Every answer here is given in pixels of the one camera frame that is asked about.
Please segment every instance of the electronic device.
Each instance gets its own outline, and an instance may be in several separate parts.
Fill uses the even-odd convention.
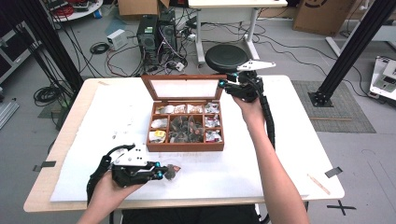
[[[157,15],[143,15],[137,28],[137,41],[145,65],[158,65],[161,61],[157,25]]]
[[[376,78],[374,86],[388,92],[396,89],[396,61],[389,60],[384,72]]]
[[[238,74],[227,74],[227,80],[219,80],[218,86],[231,96],[241,99],[243,102],[251,103],[257,98],[262,106],[265,118],[268,138],[275,148],[275,124],[267,97],[263,94],[264,84],[262,78],[257,76],[256,70],[276,66],[275,63],[259,61],[248,61],[236,68]]]
[[[159,33],[164,51],[177,51],[176,18],[174,10],[164,10],[159,18]]]
[[[128,44],[128,38],[125,31],[119,29],[111,35],[107,36],[107,41],[110,43],[110,47],[113,50],[118,50]]]
[[[121,188],[137,184],[146,184],[150,180],[168,180],[175,178],[180,167],[174,164],[161,166],[158,161],[149,161],[145,145],[123,145],[114,147],[102,157],[98,168],[90,176],[87,184],[87,203],[102,176],[111,170],[112,178]]]

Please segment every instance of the floor mat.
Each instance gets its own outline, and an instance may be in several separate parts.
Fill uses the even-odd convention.
[[[333,107],[314,107],[308,96],[318,90],[320,81],[292,81],[294,89],[317,132],[328,133],[376,133],[361,107],[350,94],[345,83],[335,90],[331,100]]]

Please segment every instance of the table leg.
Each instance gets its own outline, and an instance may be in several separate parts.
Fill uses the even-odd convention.
[[[204,48],[202,47],[201,39],[201,9],[197,9],[197,34],[195,36],[195,47],[197,50],[198,64],[205,63]]]
[[[254,32],[254,27],[256,26],[256,18],[257,15],[259,14],[259,9],[257,7],[254,7],[251,11],[251,18],[250,18],[250,26],[248,28],[248,34],[245,35],[245,42],[247,43],[247,48],[250,52],[250,56],[252,60],[259,60],[259,54],[257,53],[256,48],[253,45],[253,32]]]

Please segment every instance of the white desk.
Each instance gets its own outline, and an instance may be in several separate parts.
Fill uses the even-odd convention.
[[[76,11],[73,12],[68,17],[61,17],[61,18],[56,18],[55,21],[72,21],[79,19],[81,17],[85,17],[88,15],[92,15],[94,11],[98,10],[103,4],[103,0],[98,0],[96,3],[91,3],[90,6],[88,7],[87,11]]]
[[[337,176],[328,178],[324,174],[332,169],[332,165],[289,78],[262,78],[276,125],[276,153],[297,188],[304,192],[303,199],[344,197]],[[120,208],[264,203],[253,144],[240,109],[226,93],[221,95],[220,102],[224,150],[149,153],[152,159],[161,163],[179,164],[182,168],[179,176],[174,183],[167,180],[148,182]],[[86,80],[49,154],[48,161],[57,161],[56,165],[40,172],[24,210],[85,209],[86,184],[100,158],[113,146],[146,141],[151,104],[140,78]],[[133,119],[130,119],[131,111],[134,111]],[[128,126],[131,129],[117,136],[114,142],[103,144],[102,139],[111,138],[114,129],[102,132],[101,128],[114,123],[114,118],[132,120],[132,125]],[[313,175],[331,194],[314,184],[306,174]]]
[[[285,7],[288,4],[286,0],[246,0],[246,1],[214,1],[214,0],[190,0],[189,6],[197,10],[197,34],[195,37],[195,46],[197,50],[198,63],[205,63],[205,53],[202,46],[201,22],[238,22],[250,21],[248,34],[245,36],[245,42],[249,49],[251,59],[259,60],[259,54],[253,45],[252,37],[256,19],[260,7]]]

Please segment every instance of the person's left hand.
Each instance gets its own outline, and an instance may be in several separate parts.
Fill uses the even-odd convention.
[[[93,191],[87,210],[78,223],[99,223],[112,211],[117,209],[122,201],[143,185],[132,185],[120,188],[112,179],[111,171],[106,172]]]

